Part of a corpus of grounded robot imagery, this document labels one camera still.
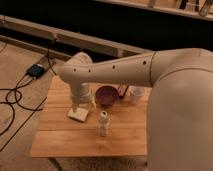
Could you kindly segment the cream white gripper body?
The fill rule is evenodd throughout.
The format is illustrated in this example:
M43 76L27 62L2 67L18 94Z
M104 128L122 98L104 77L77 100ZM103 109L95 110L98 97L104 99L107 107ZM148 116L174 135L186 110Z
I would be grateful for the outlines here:
M70 86L70 91L73 103L89 103L92 99L92 93L88 83L72 84Z

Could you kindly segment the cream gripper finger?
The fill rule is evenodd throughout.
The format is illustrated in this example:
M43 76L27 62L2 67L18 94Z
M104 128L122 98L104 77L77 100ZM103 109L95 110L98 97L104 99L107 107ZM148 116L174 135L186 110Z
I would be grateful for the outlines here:
M96 110L96 102L94 100L89 102L89 110L95 111Z
M79 104L78 104L78 103L73 103L73 104L72 104L72 109L73 109L73 112L74 112L74 113L77 112L78 107L79 107Z

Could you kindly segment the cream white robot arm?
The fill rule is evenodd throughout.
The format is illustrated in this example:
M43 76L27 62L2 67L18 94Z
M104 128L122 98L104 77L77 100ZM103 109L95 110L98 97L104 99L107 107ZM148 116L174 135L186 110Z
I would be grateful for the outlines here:
M92 82L150 87L149 171L213 171L213 52L164 50L100 63L80 52L59 76L74 106L90 101Z

